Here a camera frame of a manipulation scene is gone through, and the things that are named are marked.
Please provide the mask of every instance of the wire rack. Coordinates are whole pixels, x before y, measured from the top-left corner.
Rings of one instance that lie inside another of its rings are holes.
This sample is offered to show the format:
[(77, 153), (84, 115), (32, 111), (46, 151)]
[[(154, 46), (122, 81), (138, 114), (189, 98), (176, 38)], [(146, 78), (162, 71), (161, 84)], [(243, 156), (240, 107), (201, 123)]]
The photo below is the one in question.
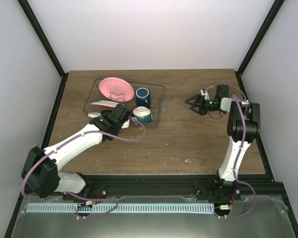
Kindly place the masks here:
[[(98, 105), (91, 105), (92, 102), (96, 102), (100, 100), (111, 101), (110, 99), (102, 95), (99, 91), (98, 85), (101, 80), (103, 80), (103, 78), (98, 78), (93, 83), (92, 89), (89, 93), (88, 99), (83, 109), (83, 113), (85, 115), (91, 112), (100, 113), (104, 109)], [(150, 95), (151, 95), (150, 110), (152, 113), (152, 121), (143, 123), (143, 124), (145, 127), (157, 128), (160, 122), (165, 87), (162, 85), (150, 84), (150, 83), (138, 83), (138, 82), (132, 82), (132, 81), (127, 81), (127, 82), (130, 83), (130, 85), (132, 86), (135, 92), (135, 95), (136, 95), (136, 90), (139, 88), (147, 88), (150, 91)], [(133, 98), (128, 102), (122, 102), (122, 103), (130, 110), (133, 110), (137, 107), (135, 98)]]

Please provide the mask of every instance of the white wall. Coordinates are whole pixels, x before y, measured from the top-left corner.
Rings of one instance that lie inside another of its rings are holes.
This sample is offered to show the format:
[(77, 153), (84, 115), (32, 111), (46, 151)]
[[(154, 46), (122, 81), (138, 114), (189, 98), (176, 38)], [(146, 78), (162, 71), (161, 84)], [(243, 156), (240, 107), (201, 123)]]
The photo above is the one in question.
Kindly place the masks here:
[(262, 137), (298, 221), (298, 0), (285, 1), (243, 75), (261, 104)]
[(41, 145), (60, 77), (16, 0), (0, 1), (0, 238), (28, 151)]
[(238, 69), (273, 0), (29, 0), (60, 63)]

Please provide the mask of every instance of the wooden surface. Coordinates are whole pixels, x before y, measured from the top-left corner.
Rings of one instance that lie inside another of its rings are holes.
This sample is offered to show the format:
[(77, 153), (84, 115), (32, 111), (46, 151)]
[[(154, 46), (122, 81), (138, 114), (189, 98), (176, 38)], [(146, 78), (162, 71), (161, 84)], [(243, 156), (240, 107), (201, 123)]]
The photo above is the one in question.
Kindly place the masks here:
[[(56, 118), (50, 145), (81, 130), (90, 120), (82, 110), (96, 78), (120, 77), (129, 81), (164, 85), (165, 97), (157, 129), (148, 128), (138, 142), (106, 141), (91, 147), (67, 163), (62, 171), (84, 174), (214, 174), (228, 147), (222, 119), (200, 116), (184, 101), (203, 86), (237, 84), (232, 69), (98, 70), (71, 71)], [(142, 130), (123, 129), (122, 137), (135, 138)], [(256, 142), (247, 150), (241, 173), (264, 173)]]

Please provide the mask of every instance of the blue and white cup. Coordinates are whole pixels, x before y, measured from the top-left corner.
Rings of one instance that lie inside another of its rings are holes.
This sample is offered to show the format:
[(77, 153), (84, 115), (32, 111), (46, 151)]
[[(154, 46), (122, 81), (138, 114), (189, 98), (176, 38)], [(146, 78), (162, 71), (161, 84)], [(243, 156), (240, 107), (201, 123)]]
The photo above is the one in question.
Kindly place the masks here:
[(139, 88), (136, 91), (136, 104), (138, 107), (150, 107), (151, 95), (147, 88)]
[(137, 107), (133, 110), (135, 118), (140, 122), (151, 122), (152, 114), (149, 108)]

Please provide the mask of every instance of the metal wire basket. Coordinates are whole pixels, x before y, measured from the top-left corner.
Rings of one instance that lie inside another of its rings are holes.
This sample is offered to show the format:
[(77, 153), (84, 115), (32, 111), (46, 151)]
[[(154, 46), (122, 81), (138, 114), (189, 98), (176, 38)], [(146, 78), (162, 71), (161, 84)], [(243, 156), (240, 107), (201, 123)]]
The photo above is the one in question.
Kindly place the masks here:
[[(91, 112), (100, 113), (102, 108), (97, 105), (91, 105), (92, 102), (106, 100), (111, 101), (110, 99), (106, 98), (104, 95), (101, 94), (99, 91), (98, 85), (103, 78), (98, 78), (94, 81), (92, 89), (89, 93), (88, 99), (83, 109), (83, 113), (87, 115)], [(151, 105), (150, 110), (152, 113), (152, 121), (151, 122), (144, 122), (145, 127), (157, 128), (160, 122), (161, 110), (162, 110), (162, 102), (165, 92), (165, 87), (162, 85), (150, 84), (150, 83), (138, 83), (138, 82), (131, 82), (127, 81), (132, 86), (133, 90), (136, 92), (139, 88), (147, 88), (150, 91), (151, 95)], [(127, 108), (133, 110), (137, 107), (136, 100), (133, 98), (128, 102), (122, 102)]]

